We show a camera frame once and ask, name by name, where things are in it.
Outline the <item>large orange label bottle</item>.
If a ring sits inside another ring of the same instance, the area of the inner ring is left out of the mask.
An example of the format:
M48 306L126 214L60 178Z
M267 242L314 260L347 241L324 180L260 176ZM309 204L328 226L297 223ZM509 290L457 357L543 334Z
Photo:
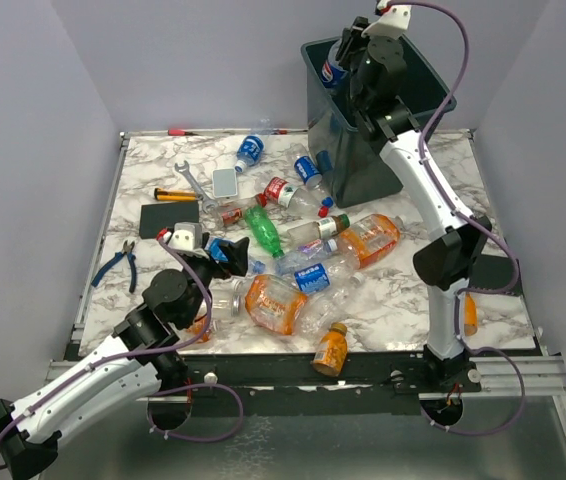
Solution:
M400 239L401 232L389 217L370 214L340 233L336 242L338 251L361 270L389 255Z

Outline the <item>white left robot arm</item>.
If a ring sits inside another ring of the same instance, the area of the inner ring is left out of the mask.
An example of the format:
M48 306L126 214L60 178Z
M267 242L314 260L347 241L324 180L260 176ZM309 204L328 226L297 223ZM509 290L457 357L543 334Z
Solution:
M180 355L196 340L181 341L177 333L201 307L212 307L212 280L243 277L249 264L249 238L220 242L223 260L207 251L208 240L182 229L161 232L158 244L180 268L156 274L141 304L80 362L24 398L0 399L0 470L32 479L57 459L62 444L109 412L197 388Z

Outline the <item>green cap tea bottle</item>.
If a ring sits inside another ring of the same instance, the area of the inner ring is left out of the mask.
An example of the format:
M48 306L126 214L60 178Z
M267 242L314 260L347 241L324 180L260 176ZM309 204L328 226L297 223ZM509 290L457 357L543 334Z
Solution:
M350 220L346 214L330 215L288 229L284 236L296 244L307 244L315 240L328 240L349 227Z

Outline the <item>blue label crushed bottle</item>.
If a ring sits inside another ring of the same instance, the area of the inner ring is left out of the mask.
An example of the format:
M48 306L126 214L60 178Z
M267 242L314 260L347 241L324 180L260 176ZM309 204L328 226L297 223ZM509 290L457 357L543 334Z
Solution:
M225 262L227 257L221 250L220 245L223 238L212 237L207 245L209 254L217 261ZM248 256L248 274L258 275L266 272L266 265L252 256Z

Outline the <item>pepsi bottle beside bin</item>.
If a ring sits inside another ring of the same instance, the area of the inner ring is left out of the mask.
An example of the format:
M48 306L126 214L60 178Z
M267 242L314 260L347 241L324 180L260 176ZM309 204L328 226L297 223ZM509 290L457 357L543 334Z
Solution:
M326 186L323 175L312 160L306 147L299 143L293 144L290 153L294 170L300 177L303 185L313 193L330 196L331 193Z

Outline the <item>green plastic bottle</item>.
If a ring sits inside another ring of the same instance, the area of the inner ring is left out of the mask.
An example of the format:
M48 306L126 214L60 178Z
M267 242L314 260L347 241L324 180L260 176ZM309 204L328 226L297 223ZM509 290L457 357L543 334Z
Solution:
M275 259L284 255L278 231L263 207L260 205L249 207L244 212L243 218L258 244L266 252Z

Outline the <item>red label water bottle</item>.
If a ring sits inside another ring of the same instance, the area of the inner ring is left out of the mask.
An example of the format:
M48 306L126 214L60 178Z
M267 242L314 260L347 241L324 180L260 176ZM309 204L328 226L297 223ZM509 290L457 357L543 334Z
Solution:
M302 186L274 176L265 185L263 193L269 201L290 213L321 218L318 211L324 198L319 199Z

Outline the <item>dark green plastic bin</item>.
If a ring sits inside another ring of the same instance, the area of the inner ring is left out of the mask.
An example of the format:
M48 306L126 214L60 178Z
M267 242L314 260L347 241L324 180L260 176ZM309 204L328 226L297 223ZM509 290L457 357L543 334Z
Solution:
M353 108L349 78L326 89L320 72L338 39L310 42L301 53L307 67L308 147L331 197L340 208L399 193L403 185L381 160L385 143L414 130L431 134L456 108L447 85L405 37L371 36L363 63L369 108Z

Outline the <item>clear jar bottle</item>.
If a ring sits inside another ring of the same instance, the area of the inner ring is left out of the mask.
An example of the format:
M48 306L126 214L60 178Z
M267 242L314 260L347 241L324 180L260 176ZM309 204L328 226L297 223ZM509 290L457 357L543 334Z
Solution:
M229 320L238 318L242 311L240 295L231 289L211 288L211 316L213 320Z

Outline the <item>orange juice bottle right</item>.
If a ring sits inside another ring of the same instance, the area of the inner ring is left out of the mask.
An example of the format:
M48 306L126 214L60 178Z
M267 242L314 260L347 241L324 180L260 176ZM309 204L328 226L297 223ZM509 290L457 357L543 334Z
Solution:
M469 337L477 333L478 317L477 306L470 294L465 296L464 303L464 335Z

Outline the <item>small orange juice bottle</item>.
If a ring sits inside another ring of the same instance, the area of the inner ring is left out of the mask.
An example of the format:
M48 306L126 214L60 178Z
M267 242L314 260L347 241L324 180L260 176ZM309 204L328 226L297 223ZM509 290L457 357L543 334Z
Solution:
M322 375L338 377L343 369L347 353L347 326L332 323L317 346L312 367Z

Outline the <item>blue label pepsi bottle centre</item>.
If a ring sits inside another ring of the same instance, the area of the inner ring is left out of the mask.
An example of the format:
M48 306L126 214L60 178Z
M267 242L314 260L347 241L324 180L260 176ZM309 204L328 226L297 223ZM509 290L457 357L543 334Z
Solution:
M359 268L356 257L338 255L293 273L295 286L305 294L314 294L345 283Z

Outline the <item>black flat box left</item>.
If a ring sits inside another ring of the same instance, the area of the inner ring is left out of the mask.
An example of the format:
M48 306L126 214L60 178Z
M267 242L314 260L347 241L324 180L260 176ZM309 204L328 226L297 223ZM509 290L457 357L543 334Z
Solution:
M141 207L139 237L152 239L165 228L175 223L198 223L199 204L194 202L164 202L146 204Z

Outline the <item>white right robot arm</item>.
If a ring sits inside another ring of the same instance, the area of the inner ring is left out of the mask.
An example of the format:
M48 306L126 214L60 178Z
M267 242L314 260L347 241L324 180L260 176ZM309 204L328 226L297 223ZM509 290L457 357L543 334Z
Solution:
M426 226L430 242L413 256L428 287L429 333L422 378L444 391L470 367L463 304L470 273L492 225L474 217L429 153L425 130L400 97L407 64L400 43L408 3L384 1L379 19L358 18L344 30L336 60L350 75L349 110L364 140L398 177Z

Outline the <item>clear crushed bottle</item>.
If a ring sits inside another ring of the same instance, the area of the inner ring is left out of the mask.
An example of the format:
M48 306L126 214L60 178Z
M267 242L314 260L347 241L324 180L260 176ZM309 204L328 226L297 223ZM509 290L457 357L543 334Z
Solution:
M297 332L310 336L330 322L339 320L344 315L346 307L352 302L353 295L365 281L364 275L354 273L346 280L314 295L301 311L297 321Z

